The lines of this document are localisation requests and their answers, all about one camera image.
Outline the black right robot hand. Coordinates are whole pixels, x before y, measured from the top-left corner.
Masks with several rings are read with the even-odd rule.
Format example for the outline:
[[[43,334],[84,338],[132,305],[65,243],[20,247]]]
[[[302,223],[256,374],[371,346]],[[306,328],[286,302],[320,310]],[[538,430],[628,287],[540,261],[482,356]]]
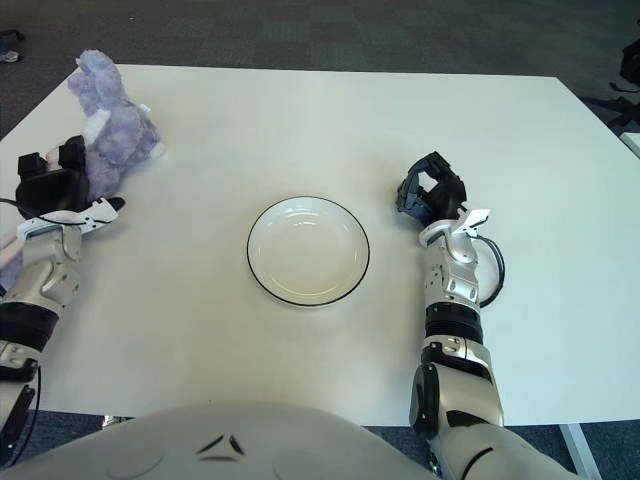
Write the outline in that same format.
[[[419,175],[425,173],[435,181],[425,190]],[[457,220],[467,200],[464,182],[450,164],[436,151],[416,161],[397,189],[396,209],[423,227],[441,220]]]

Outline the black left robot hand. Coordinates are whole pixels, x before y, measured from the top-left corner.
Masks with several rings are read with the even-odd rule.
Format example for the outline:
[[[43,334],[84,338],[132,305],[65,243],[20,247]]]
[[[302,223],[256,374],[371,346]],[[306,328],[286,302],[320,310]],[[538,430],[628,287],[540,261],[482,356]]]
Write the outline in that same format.
[[[27,220],[40,219],[62,226],[108,224],[105,217],[83,214],[89,201],[85,142],[81,135],[69,138],[56,150],[58,168],[50,167],[38,152],[18,158],[20,182],[15,190],[15,206]]]

